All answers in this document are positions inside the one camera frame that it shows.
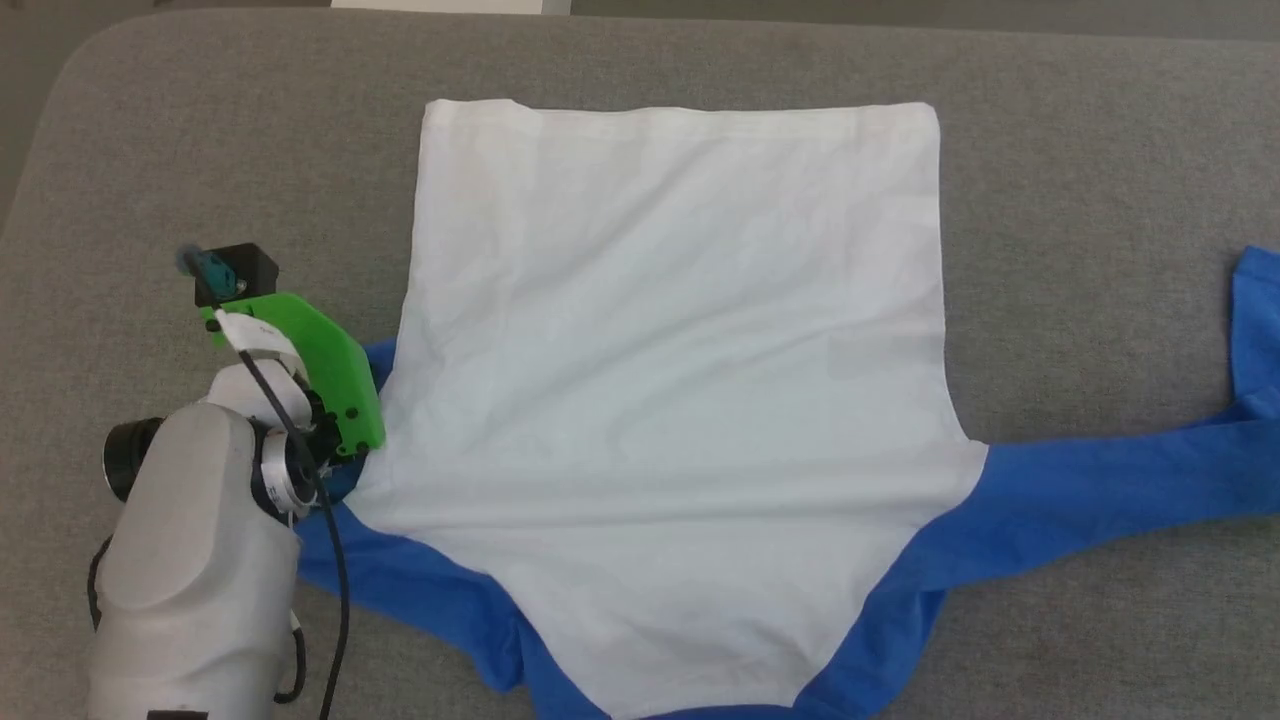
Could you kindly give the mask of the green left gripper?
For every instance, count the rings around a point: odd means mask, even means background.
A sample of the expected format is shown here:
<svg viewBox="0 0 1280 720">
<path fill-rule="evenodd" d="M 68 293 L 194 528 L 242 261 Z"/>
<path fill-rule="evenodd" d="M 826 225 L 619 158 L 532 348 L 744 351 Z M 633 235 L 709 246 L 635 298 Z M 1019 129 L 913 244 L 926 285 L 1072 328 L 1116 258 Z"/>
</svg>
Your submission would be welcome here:
<svg viewBox="0 0 1280 720">
<path fill-rule="evenodd" d="M 275 292 L 200 313 L 236 365 L 219 372 L 209 400 L 283 430 L 280 413 L 316 461 L 352 461 L 384 445 L 387 430 L 365 348 L 312 304 Z"/>
</svg>

